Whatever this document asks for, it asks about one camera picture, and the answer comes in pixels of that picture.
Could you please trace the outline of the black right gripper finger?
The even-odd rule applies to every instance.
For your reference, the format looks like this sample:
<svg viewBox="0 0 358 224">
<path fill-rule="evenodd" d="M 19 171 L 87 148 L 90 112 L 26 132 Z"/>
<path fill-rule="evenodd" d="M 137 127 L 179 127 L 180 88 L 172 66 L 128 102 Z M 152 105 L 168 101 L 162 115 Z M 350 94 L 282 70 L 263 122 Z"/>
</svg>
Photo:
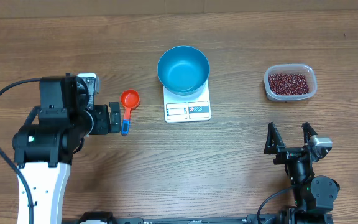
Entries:
<svg viewBox="0 0 358 224">
<path fill-rule="evenodd" d="M 265 143 L 264 154 L 278 154 L 283 152 L 285 144 L 273 122 L 268 124 L 267 140 Z"/>
<path fill-rule="evenodd" d="M 302 124 L 302 130 L 305 144 L 309 143 L 312 136 L 318 135 L 318 133 L 312 128 L 312 126 L 308 122 Z"/>
</svg>

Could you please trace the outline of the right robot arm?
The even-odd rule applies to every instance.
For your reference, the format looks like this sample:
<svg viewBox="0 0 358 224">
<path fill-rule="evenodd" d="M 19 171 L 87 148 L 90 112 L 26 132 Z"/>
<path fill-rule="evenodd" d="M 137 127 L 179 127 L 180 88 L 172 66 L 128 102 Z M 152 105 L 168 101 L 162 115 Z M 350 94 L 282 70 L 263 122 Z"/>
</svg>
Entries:
<svg viewBox="0 0 358 224">
<path fill-rule="evenodd" d="M 319 135 L 305 122 L 302 125 L 304 145 L 301 147 L 286 147 L 274 123 L 268 124 L 267 140 L 264 154 L 274 155 L 273 163 L 283 165 L 290 179 L 290 186 L 265 199 L 257 211 L 258 223 L 332 223 L 332 215 L 340 191 L 340 185 L 332 178 L 316 176 L 313 163 L 328 155 L 333 147 L 332 140 Z M 264 205 L 271 199 L 293 192 L 295 204 L 281 209 L 278 215 L 270 218 L 262 215 Z"/>
</svg>

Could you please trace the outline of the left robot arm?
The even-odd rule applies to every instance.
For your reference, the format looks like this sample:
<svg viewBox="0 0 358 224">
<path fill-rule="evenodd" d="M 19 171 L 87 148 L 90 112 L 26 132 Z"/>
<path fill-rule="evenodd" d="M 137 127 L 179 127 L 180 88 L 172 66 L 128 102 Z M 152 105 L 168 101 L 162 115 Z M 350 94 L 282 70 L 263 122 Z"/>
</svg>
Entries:
<svg viewBox="0 0 358 224">
<path fill-rule="evenodd" d="M 97 105 L 94 73 L 44 77 L 35 106 L 12 139 L 19 184 L 18 223 L 61 223 L 73 155 L 89 135 L 120 133 L 119 103 Z"/>
</svg>

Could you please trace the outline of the orange scoop with blue handle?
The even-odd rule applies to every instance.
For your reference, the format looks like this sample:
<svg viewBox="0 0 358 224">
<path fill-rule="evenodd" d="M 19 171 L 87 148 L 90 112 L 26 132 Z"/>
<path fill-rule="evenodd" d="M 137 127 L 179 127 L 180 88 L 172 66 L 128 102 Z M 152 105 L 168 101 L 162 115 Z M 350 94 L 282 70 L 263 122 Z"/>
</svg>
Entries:
<svg viewBox="0 0 358 224">
<path fill-rule="evenodd" d="M 121 104 L 124 107 L 124 116 L 122 121 L 121 134 L 127 136 L 131 123 L 131 111 L 136 109 L 140 104 L 140 95 L 136 90 L 125 90 L 121 94 Z"/>
</svg>

